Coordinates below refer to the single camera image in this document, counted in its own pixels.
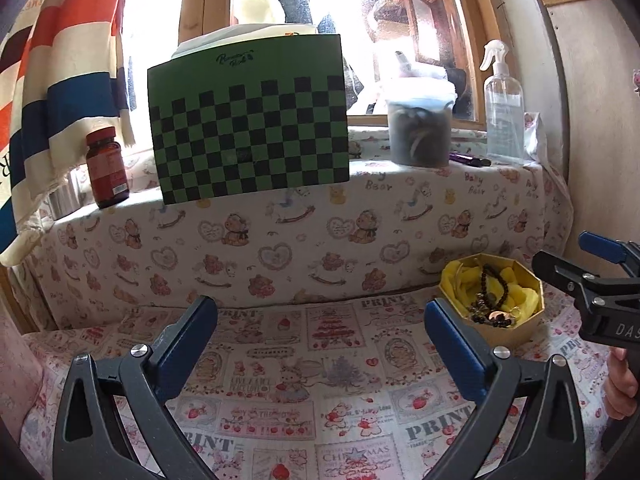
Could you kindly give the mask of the person's right hand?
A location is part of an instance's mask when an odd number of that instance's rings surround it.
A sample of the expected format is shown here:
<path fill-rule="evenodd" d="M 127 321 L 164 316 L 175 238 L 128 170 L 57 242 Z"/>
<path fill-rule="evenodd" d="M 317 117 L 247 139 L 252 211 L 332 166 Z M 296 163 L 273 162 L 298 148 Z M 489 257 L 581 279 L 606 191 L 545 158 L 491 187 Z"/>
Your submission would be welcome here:
<path fill-rule="evenodd" d="M 608 355 L 608 377 L 604 382 L 604 405 L 608 417 L 623 420 L 638 408 L 638 380 L 629 367 L 627 350 L 611 347 Z"/>

